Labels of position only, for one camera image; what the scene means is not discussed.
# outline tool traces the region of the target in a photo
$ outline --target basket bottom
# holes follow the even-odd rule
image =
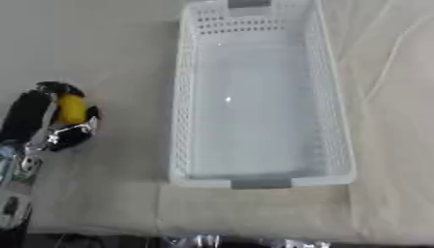
[[[318,174],[305,47],[205,44],[199,54],[191,176]]]

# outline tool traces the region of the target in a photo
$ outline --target white table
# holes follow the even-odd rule
[[[0,4],[2,110],[64,78],[105,113],[97,139],[47,161],[34,232],[434,243],[434,1],[326,1],[358,180],[266,191],[163,182],[178,11],[173,0]]]

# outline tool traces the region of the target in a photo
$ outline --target yellow object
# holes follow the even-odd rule
[[[86,104],[73,94],[64,94],[59,99],[60,121],[63,124],[81,124],[86,120]]]

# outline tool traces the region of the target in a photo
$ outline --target wrinkled fabric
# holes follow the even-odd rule
[[[48,0],[39,2],[53,8]],[[20,54],[0,66],[0,75],[29,83],[57,76],[78,81],[101,105],[105,122],[96,139],[47,161],[34,193],[34,232],[434,244],[434,1],[325,0],[357,180],[350,186],[249,191],[164,182],[177,24],[155,13],[177,13],[172,1],[63,2],[56,1],[49,14],[39,6],[32,10],[42,14],[35,15],[34,29],[56,36],[26,34],[34,36],[36,50],[58,52],[29,70],[32,77],[8,71],[19,65]],[[0,21],[0,30],[8,23]],[[42,55],[27,52],[25,58]]]

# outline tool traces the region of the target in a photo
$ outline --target white plastic basket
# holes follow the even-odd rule
[[[347,184],[356,167],[320,0],[216,0],[182,12],[170,182]]]

